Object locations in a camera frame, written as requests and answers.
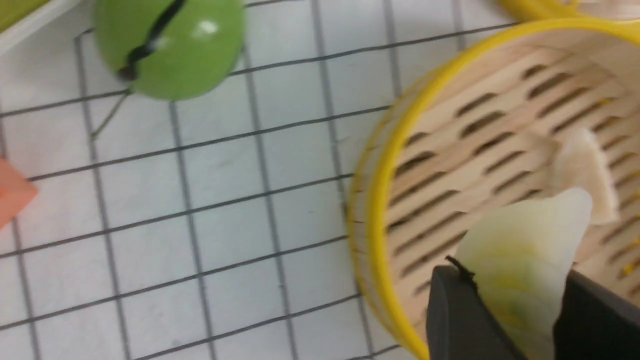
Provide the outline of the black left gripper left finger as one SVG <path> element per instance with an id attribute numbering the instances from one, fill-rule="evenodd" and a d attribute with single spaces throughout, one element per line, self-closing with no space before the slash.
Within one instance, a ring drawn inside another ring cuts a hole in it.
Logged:
<path id="1" fill-rule="evenodd" d="M 525 360 L 484 304 L 475 273 L 452 256 L 433 269 L 426 309 L 432 360 Z"/>

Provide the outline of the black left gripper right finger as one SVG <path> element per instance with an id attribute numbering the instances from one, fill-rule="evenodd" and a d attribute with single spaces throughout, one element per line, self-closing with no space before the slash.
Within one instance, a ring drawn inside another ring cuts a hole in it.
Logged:
<path id="1" fill-rule="evenodd" d="M 640 309 L 571 271 L 553 336 L 556 360 L 638 360 Z"/>

